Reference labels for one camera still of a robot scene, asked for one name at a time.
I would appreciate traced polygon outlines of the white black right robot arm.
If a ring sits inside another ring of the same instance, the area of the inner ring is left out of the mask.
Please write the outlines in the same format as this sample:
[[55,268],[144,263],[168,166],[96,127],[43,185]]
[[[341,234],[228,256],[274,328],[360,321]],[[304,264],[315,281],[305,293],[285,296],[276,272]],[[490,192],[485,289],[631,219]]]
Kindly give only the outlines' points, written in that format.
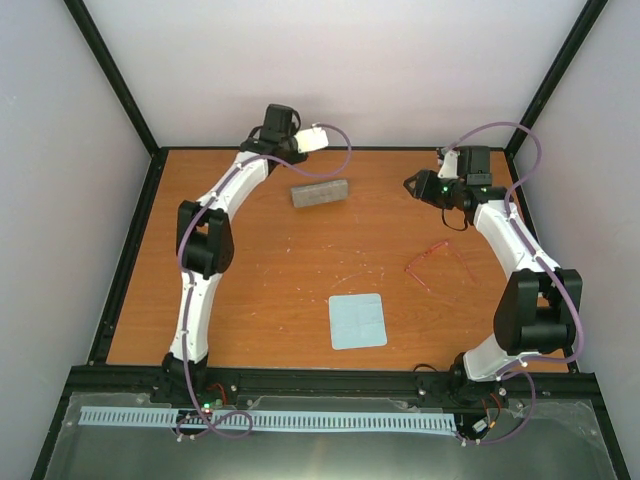
[[582,278],[563,269],[525,226],[511,189],[496,186],[491,151],[485,146],[449,147],[438,152],[438,170],[422,169],[404,180],[412,198],[441,213],[458,210],[465,227],[488,242],[506,276],[493,332],[459,354],[449,369],[450,398],[471,405],[494,393],[515,368],[550,360],[554,352],[576,349]]

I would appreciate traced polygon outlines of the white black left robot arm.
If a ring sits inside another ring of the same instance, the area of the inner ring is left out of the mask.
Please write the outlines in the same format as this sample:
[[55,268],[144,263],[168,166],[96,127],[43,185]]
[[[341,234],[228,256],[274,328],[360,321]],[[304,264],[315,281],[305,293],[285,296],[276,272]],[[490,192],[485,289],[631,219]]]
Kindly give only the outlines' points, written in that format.
[[186,402],[208,390],[208,327],[216,289],[233,260],[232,220],[249,194],[278,164],[297,164],[307,155],[295,135],[299,113],[270,104],[221,179],[196,201],[183,201],[177,213],[176,255],[182,295],[176,333],[162,368],[174,392]]

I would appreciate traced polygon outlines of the light blue cleaning cloth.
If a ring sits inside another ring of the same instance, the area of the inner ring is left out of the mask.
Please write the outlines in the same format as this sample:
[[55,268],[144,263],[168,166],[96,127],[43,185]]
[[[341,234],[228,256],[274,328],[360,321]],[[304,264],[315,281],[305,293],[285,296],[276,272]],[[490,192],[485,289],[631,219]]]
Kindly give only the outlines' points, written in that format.
[[378,293],[331,296],[328,310],[334,350],[382,347],[387,344],[383,303]]

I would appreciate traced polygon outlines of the grey glasses case green lining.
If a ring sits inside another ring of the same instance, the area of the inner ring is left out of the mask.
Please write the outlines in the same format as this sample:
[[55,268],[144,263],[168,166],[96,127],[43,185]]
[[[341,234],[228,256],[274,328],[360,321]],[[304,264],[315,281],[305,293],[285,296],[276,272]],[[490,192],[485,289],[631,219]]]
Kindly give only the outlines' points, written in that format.
[[345,200],[349,194],[346,179],[337,179],[292,187],[291,199],[295,208],[306,208]]

